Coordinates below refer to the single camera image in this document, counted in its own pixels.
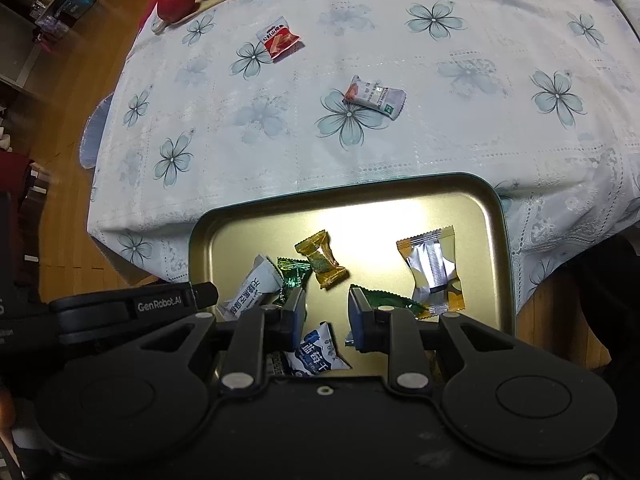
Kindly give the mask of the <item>green white snack packet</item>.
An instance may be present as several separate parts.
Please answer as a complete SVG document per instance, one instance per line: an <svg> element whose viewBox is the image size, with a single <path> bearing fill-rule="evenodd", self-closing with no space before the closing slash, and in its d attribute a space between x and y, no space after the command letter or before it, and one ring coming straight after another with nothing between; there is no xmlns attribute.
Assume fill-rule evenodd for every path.
<svg viewBox="0 0 640 480"><path fill-rule="evenodd" d="M356 322L376 323L386 318L386 314L376 314L383 311L404 309L410 311L416 318L430 315L428 307L422 306L411 298L400 296L386 290L367 289L359 285L350 286L348 293L348 317L352 324Z"/></svg>

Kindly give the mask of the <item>blue white milk packet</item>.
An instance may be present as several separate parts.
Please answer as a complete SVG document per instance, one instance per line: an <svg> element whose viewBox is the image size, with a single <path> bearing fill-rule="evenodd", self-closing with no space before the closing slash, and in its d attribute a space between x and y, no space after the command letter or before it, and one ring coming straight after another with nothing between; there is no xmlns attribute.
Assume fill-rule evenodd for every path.
<svg viewBox="0 0 640 480"><path fill-rule="evenodd" d="M327 322L306 333L299 347L286 352L285 356L296 377L314 377L331 370L352 368L337 352L331 324Z"/></svg>

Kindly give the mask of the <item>green foil candy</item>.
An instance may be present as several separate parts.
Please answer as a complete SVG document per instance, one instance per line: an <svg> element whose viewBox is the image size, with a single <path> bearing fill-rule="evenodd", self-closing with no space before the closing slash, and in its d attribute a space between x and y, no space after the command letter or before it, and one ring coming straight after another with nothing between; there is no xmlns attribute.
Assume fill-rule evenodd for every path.
<svg viewBox="0 0 640 480"><path fill-rule="evenodd" d="M278 292L276 304L283 306L293 288L304 288L312 270L307 260L279 257L277 267L282 276L282 286Z"/></svg>

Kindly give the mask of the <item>long white snack packet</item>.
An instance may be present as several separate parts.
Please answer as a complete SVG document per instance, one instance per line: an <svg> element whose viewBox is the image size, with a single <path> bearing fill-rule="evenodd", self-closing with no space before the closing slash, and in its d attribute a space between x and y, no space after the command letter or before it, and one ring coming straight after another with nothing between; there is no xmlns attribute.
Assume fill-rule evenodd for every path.
<svg viewBox="0 0 640 480"><path fill-rule="evenodd" d="M276 292L283 284L283 278L276 265L266 256L257 255L253 269L247 274L235 295L222 302L217 311L225 321L237 320L243 312L262 302Z"/></svg>

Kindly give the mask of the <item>small gold candy packet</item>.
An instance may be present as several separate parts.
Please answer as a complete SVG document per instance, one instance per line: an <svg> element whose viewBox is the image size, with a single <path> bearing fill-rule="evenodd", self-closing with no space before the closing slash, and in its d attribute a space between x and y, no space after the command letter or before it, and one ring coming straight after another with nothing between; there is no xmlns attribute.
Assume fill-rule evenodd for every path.
<svg viewBox="0 0 640 480"><path fill-rule="evenodd" d="M326 230L301 240L294 248L308 260L321 289L329 289L348 278L347 269L333 255L330 236Z"/></svg>

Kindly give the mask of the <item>gold metal tin tray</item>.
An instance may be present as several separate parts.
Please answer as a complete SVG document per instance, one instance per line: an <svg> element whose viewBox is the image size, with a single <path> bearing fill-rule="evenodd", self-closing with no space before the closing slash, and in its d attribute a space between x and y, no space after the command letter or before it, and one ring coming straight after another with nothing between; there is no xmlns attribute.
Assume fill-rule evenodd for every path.
<svg viewBox="0 0 640 480"><path fill-rule="evenodd" d="M189 276L210 281L231 299L254 259L296 258L295 245L328 232L336 260L349 276L324 290L306 286L306 330L331 323L338 353L350 374L383 376L382 353L345 346L347 294L352 284L408 297L414 279L398 252L398 240L445 226L454 228L464 314L503 333L514 332L514 304L506 227L494 189L472 174L444 174L261 200L209 211L189 242Z"/></svg>

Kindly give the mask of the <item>silver yellow snack packet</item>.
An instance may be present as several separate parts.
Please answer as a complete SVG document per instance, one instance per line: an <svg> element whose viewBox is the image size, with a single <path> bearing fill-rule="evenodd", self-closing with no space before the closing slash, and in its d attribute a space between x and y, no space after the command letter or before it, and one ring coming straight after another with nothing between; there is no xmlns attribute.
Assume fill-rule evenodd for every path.
<svg viewBox="0 0 640 480"><path fill-rule="evenodd" d="M456 263L456 236L445 226L396 242L414 279L409 310L419 320L465 309Z"/></svg>

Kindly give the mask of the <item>white pink snack bar packet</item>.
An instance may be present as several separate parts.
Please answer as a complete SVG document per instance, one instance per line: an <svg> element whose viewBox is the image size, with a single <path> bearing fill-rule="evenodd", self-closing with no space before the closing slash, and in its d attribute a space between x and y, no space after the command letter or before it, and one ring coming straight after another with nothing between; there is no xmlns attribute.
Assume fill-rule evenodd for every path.
<svg viewBox="0 0 640 480"><path fill-rule="evenodd" d="M344 94L343 101L368 110L375 110L391 120L396 120L406 104L407 93L401 89L385 87L378 82L364 81L355 75Z"/></svg>

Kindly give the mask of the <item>red white hawthorn packet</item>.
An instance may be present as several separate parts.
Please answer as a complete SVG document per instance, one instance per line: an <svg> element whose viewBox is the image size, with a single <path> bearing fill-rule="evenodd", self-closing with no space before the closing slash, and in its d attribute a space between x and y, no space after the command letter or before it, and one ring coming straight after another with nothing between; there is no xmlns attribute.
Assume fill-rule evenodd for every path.
<svg viewBox="0 0 640 480"><path fill-rule="evenodd" d="M300 37L292 32L288 21L283 16L261 29L256 37L265 47L273 62L277 62L289 50L296 47L300 41Z"/></svg>

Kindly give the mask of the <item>white floral tablecloth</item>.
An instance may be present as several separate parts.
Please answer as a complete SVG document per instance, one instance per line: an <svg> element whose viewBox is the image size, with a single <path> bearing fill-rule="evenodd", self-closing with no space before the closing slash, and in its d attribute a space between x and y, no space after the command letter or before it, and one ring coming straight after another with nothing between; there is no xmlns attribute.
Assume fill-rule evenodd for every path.
<svg viewBox="0 0 640 480"><path fill-rule="evenodd" d="M256 34L283 16L296 47ZM167 281L217 207L464 171L506 214L516 300L639 219L639 0L228 0L120 73L88 233ZM353 76L404 90L396 120Z"/></svg>

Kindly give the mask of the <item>red apple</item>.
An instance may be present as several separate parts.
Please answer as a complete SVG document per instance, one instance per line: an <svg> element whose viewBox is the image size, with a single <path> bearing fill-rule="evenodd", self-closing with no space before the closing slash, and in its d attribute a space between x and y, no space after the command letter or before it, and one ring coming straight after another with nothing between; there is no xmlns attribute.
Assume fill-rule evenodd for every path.
<svg viewBox="0 0 640 480"><path fill-rule="evenodd" d="M157 15L167 23L182 20L192 12L195 0L157 0Z"/></svg>

